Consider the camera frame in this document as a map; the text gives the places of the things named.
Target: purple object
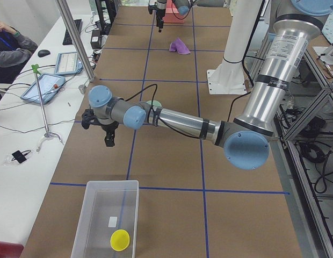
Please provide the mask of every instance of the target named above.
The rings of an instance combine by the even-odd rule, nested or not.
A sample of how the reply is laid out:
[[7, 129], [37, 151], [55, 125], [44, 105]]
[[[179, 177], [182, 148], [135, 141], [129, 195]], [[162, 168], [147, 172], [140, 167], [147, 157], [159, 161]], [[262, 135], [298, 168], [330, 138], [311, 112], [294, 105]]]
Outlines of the purple object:
[[188, 55], [190, 54], [189, 49], [187, 46], [180, 40], [180, 38], [177, 38], [174, 42], [170, 44], [169, 48], [170, 52], [176, 52], [181, 54], [181, 55]]

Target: black keyboard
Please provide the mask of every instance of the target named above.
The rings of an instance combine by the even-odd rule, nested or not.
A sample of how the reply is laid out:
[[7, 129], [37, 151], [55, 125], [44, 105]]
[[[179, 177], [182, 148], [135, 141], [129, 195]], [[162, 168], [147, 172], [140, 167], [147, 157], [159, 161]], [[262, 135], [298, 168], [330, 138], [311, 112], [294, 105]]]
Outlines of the black keyboard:
[[[74, 22], [75, 22], [75, 25], [77, 27], [78, 32], [81, 33], [81, 30], [82, 30], [82, 19], [74, 20]], [[70, 34], [69, 34], [69, 32], [68, 32], [67, 29], [65, 31], [63, 45], [72, 45], [72, 39], [71, 39], [71, 36], [70, 36]]]

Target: white table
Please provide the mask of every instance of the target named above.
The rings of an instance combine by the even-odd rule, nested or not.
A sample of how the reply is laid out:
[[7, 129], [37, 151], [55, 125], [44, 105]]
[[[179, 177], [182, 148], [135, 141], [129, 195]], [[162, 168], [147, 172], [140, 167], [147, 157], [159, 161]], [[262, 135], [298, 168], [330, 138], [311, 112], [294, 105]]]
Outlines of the white table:
[[[81, 18], [83, 27], [81, 39], [88, 56], [91, 55], [91, 33], [85, 33], [84, 28], [90, 22], [90, 15], [75, 16]], [[32, 64], [39, 66], [54, 65], [60, 52], [75, 51], [73, 45], [63, 46], [62, 40], [65, 33], [65, 25], [59, 18], [50, 32], [47, 34], [37, 51], [31, 57], [23, 70], [31, 69]], [[37, 53], [41, 49], [48, 49], [51, 54], [39, 58]], [[44, 73], [53, 73], [54, 67], [42, 68]], [[45, 105], [45, 111], [49, 124], [75, 118], [75, 114], [83, 100], [78, 86], [88, 83], [86, 73], [83, 71], [68, 82], [64, 91], [60, 91], [50, 103]], [[33, 83], [34, 74], [24, 73], [14, 83]], [[15, 85], [8, 92], [18, 96], [26, 90], [24, 85]], [[0, 102], [0, 109], [8, 108], [24, 103], [19, 97], [5, 94]], [[41, 108], [36, 104], [26, 104], [13, 109], [0, 111], [0, 125], [20, 131], [28, 131], [44, 126]], [[63, 142], [66, 142], [73, 122], [51, 126], [50, 130], [61, 134]], [[26, 244], [32, 226], [39, 212], [50, 180], [57, 166], [64, 145], [57, 138], [45, 141], [40, 152], [36, 152], [37, 143], [44, 135], [45, 129], [22, 134], [0, 128], [0, 241]], [[24, 163], [11, 166], [4, 165], [7, 155], [20, 150], [33, 150], [31, 157]]]

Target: computer mouse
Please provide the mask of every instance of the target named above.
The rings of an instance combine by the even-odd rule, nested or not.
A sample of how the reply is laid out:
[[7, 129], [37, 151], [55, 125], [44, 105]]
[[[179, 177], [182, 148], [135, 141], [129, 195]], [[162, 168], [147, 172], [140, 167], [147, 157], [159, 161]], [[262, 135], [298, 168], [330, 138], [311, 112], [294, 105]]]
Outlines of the computer mouse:
[[38, 51], [38, 57], [40, 57], [40, 58], [42, 58], [46, 55], [49, 55], [49, 54], [50, 54], [50, 51], [47, 49], [42, 49], [42, 50]]

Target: tablet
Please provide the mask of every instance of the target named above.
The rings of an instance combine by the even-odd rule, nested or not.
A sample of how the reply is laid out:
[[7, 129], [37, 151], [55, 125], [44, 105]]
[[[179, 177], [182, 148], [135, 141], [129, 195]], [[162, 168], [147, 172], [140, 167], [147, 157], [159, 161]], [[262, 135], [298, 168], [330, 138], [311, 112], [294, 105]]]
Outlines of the tablet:
[[[39, 76], [39, 85], [42, 94], [42, 103], [49, 102], [59, 91], [60, 87], [65, 83], [63, 76], [55, 74], [43, 73]], [[21, 96], [24, 101], [40, 104], [38, 88], [34, 82]]]
[[78, 74], [82, 71], [82, 69], [83, 66], [78, 58], [77, 52], [59, 53], [54, 74], [63, 76]]

